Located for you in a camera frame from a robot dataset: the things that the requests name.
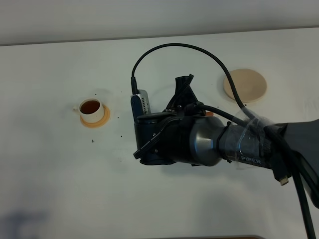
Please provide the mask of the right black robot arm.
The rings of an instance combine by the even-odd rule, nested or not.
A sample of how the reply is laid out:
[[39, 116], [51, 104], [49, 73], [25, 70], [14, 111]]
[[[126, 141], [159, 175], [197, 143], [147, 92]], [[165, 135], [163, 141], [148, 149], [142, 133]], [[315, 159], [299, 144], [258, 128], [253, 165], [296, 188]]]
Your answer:
[[137, 151], [134, 157], [144, 165], [214, 166], [221, 160], [237, 161], [271, 169], [276, 180], [291, 176], [279, 147], [268, 137], [272, 131], [288, 144], [302, 169], [311, 178], [303, 186], [312, 203], [319, 204], [319, 122], [266, 123], [259, 118], [232, 117], [224, 124], [207, 116], [193, 93], [192, 75], [175, 80], [175, 93], [168, 107], [151, 113], [145, 90], [131, 96]]

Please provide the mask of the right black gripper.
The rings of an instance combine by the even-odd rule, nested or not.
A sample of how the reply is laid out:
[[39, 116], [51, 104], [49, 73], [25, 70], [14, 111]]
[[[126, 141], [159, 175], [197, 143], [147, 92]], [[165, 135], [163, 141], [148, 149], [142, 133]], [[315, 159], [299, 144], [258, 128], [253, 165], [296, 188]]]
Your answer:
[[195, 124], [206, 116], [204, 104], [191, 89], [193, 78], [190, 74], [175, 79], [174, 95], [163, 112], [137, 117], [134, 157], [141, 164], [207, 164], [196, 154], [193, 139]]

